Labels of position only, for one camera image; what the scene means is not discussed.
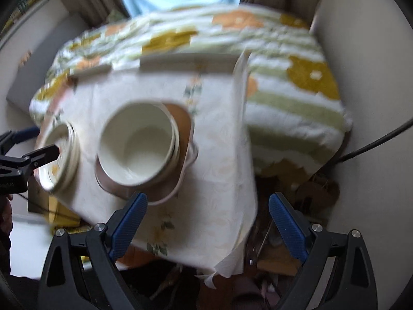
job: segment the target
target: bedspread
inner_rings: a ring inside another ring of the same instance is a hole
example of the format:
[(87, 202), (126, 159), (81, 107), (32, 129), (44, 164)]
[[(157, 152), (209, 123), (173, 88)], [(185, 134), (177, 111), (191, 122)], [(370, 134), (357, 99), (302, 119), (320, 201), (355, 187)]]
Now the bedspread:
[[(250, 5), (156, 12), (85, 32), (57, 53), (30, 113), (41, 124), (70, 73), (138, 66), (162, 51), (251, 52), (245, 121), (255, 173), (300, 184), (339, 149), (350, 127), (320, 45), (293, 16)], [(196, 97), (186, 104), (196, 113)]]

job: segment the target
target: picture frame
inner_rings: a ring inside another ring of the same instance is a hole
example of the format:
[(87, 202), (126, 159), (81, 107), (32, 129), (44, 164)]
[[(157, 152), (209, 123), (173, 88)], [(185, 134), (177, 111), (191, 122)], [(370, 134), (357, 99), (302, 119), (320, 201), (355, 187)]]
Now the picture frame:
[(49, 0), (20, 0), (5, 26), (0, 31), (0, 49), (16, 30)]

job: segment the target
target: metal screw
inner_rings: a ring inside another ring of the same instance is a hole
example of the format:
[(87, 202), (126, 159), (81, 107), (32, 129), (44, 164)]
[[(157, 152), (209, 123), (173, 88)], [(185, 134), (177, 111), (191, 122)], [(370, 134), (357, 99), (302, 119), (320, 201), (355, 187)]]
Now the metal screw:
[(352, 236), (355, 238), (360, 238), (361, 237), (361, 233), (359, 231), (357, 231), (356, 229), (352, 230)]
[(95, 231), (101, 232), (105, 229), (105, 224), (104, 223), (97, 223), (94, 228)]
[(323, 227), (319, 223), (314, 223), (311, 228), (314, 232), (321, 232), (323, 230)]
[(64, 230), (64, 229), (58, 229), (58, 230), (55, 232), (56, 236), (62, 236), (64, 233), (65, 233), (65, 230)]

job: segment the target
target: white wall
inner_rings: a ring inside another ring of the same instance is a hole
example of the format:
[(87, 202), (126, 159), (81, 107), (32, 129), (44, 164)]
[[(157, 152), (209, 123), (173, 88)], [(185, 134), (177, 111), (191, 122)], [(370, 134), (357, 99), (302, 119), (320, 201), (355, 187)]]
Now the white wall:
[[(68, 15), (60, 0), (49, 0), (37, 10), (11, 36), (0, 49), (0, 134), (10, 129), (33, 125), (31, 119), (6, 102), (6, 94), (13, 84), (20, 59), (28, 51), (34, 51), (46, 36)], [(16, 145), (8, 155), (21, 156), (33, 150), (34, 141)], [(27, 203), (15, 195), (13, 213), (27, 214)]]
[[(413, 117), (413, 30), (394, 0), (322, 0), (314, 30), (354, 119), (347, 152)], [(361, 231), (379, 309), (413, 274), (412, 147), (410, 129), (334, 172), (341, 195), (329, 228)]]

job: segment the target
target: black cable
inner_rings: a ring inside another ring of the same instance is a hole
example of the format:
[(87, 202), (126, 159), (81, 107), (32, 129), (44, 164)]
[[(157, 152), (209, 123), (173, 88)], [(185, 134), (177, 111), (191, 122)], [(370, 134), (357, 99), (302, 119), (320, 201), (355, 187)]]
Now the black cable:
[(57, 212), (57, 211), (50, 211), (49, 209), (45, 209), (44, 207), (40, 206), (39, 204), (36, 204), (36, 203), (33, 203), (33, 202), (29, 201), (28, 198), (27, 198), (25, 195), (22, 195), (21, 193), (18, 193), (17, 195), (19, 195), (20, 197), (24, 198), (24, 199), (27, 200), (30, 204), (33, 204), (34, 206), (38, 207), (39, 209), (43, 210), (44, 212), (53, 213), (53, 214), (56, 215), (56, 216), (62, 216), (62, 217), (67, 218), (67, 219), (71, 219), (71, 220), (74, 220), (74, 221), (79, 221), (79, 218), (74, 218), (74, 217), (72, 217), (72, 216), (67, 216), (67, 215), (65, 215), (65, 214), (63, 214), (63, 213), (59, 213), (59, 212)]
[(405, 122), (403, 125), (401, 125), (400, 127), (396, 128), (395, 130), (393, 130), (392, 132), (388, 133), (387, 135), (377, 139), (374, 142), (371, 142), (370, 144), (368, 144), (367, 146), (364, 146), (360, 149), (357, 149), (351, 153), (348, 153), (346, 155), (343, 155), (341, 157), (339, 157), (336, 161), (333, 161), (332, 164), (337, 164), (337, 163), (343, 163), (348, 161), (349, 159), (352, 159), (353, 157), (356, 157), (360, 154), (363, 154), (364, 152), (367, 152), (373, 148), (378, 147), (379, 145), (382, 145), (383, 143), (391, 140), (393, 137), (396, 137), (397, 135), (400, 135), (401, 133), (403, 133), (405, 130), (409, 129), (410, 127), (413, 126), (413, 118), (411, 118), (409, 121)]

